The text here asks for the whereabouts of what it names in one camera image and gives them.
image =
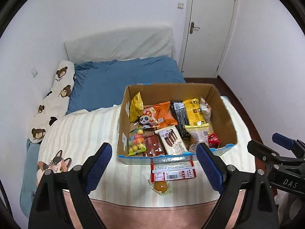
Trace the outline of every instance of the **white headboard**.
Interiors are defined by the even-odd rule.
[[[175,57],[173,30],[168,26],[122,28],[65,41],[69,60],[110,61],[166,55]]]

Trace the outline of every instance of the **orange snack bag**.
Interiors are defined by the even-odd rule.
[[[144,108],[142,116],[140,117],[140,123],[145,128],[157,127],[157,129],[170,125],[178,125],[177,121],[171,115],[169,108],[170,101]]]

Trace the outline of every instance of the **door handle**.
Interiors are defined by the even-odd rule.
[[[198,29],[198,30],[200,29],[200,27],[195,27],[194,25],[195,25],[195,23],[192,22],[192,23],[191,23],[191,27],[190,27],[190,34],[193,33],[194,29]]]

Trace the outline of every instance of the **striped blanket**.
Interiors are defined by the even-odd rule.
[[[251,140],[245,123],[232,104],[223,98],[237,131],[238,143],[221,156],[226,164],[240,171],[254,172],[254,156],[248,153]],[[149,165],[125,165],[116,156],[120,106],[88,112],[80,110],[56,121],[42,141],[38,161],[49,163],[62,150],[62,158],[71,158],[71,169],[94,155],[103,142],[112,145],[112,158],[90,198],[123,206],[176,207],[217,200],[218,192],[208,182],[198,161],[194,162],[196,178],[172,181],[172,193],[165,197],[148,184]]]

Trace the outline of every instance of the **barcode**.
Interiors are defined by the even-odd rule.
[[[177,179],[178,176],[177,175],[166,175],[166,179]]]

